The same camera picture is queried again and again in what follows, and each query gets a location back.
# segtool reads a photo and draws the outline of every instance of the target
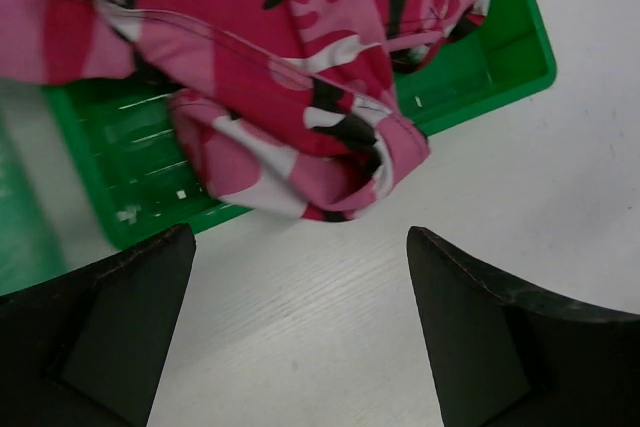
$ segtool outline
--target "green crate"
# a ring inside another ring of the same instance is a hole
[[[493,0],[478,32],[396,78],[402,111],[434,134],[549,87],[556,66],[535,0]],[[167,92],[88,80],[45,92],[102,227],[126,248],[177,222],[194,231],[248,209],[211,199],[178,145]]]

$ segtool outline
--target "pink camouflage fabric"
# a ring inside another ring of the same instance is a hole
[[[429,154],[391,55],[431,58],[489,0],[0,0],[0,75],[150,73],[181,86],[175,130],[210,195],[343,221]]]

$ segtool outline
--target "green plastic tray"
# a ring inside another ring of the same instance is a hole
[[[556,66],[535,0],[493,0],[486,23],[396,78],[403,112],[434,134],[549,87]],[[211,199],[178,145],[166,94],[90,80],[45,92],[102,227],[126,248],[177,222],[200,232],[248,209]]]

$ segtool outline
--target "pink camouflage clothing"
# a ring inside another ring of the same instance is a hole
[[[0,0],[0,75],[179,84],[178,138],[210,195],[342,221],[429,154],[390,53],[427,58],[489,0]]]

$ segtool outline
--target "white table surface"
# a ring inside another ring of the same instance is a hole
[[[440,426],[412,225],[529,281],[640,313],[637,0],[538,0],[554,87],[432,138],[363,220],[253,212],[197,236],[150,426]],[[112,253],[38,90],[1,113],[73,266]]]

